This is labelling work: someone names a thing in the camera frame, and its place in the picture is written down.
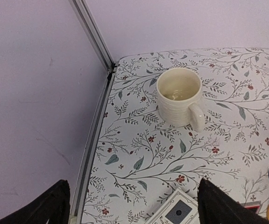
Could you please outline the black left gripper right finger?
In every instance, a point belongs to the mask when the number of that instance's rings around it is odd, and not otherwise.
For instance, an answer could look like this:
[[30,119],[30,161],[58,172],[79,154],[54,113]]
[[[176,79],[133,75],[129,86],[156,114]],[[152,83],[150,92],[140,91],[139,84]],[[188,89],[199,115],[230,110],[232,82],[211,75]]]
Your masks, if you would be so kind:
[[204,178],[198,187],[198,214],[201,224],[269,224]]

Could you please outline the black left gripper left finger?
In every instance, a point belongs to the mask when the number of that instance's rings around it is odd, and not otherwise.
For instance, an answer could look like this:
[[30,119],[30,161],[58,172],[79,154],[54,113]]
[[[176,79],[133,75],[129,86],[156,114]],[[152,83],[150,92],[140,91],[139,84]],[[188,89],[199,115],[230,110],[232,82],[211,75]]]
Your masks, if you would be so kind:
[[0,224],[67,224],[70,186],[59,180],[28,205],[2,218]]

